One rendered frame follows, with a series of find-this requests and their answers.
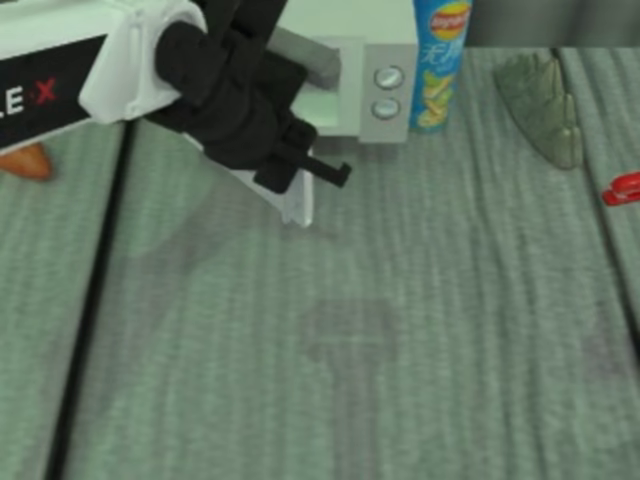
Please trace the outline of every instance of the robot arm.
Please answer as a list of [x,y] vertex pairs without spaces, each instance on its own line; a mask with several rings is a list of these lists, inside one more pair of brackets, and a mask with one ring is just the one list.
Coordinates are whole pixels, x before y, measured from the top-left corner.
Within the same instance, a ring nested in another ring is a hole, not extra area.
[[286,0],[19,0],[0,5],[0,154],[86,122],[145,117],[268,195],[309,156],[291,104],[307,78],[266,49]]

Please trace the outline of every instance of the blue lay's chip can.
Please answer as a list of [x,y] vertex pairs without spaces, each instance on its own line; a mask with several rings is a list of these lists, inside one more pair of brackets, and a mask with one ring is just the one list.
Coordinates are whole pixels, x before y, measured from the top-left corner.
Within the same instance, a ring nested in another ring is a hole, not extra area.
[[449,118],[456,75],[462,62],[471,0],[413,0],[420,53],[411,127],[442,128]]

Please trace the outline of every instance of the gray wall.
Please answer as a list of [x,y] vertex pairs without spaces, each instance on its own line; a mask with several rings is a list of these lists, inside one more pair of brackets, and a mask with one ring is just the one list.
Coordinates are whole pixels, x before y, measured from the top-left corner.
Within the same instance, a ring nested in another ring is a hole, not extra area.
[[640,46],[640,0],[474,0],[473,46]]

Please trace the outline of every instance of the oven knob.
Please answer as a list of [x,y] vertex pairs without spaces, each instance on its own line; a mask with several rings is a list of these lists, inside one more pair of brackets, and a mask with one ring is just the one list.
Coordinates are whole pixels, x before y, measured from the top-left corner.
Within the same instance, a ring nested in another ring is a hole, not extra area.
[[373,104],[371,110],[380,120],[391,120],[400,113],[400,103],[393,98],[378,100]]
[[404,82],[404,72],[398,67],[381,68],[375,75],[376,85],[383,90],[393,90]]

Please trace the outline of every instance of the red object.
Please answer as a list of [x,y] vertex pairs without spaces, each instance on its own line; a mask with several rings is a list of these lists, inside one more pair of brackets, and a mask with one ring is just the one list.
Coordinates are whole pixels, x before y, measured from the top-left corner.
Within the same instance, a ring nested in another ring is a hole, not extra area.
[[610,207],[640,201],[640,172],[614,179],[609,190],[602,194],[602,199]]

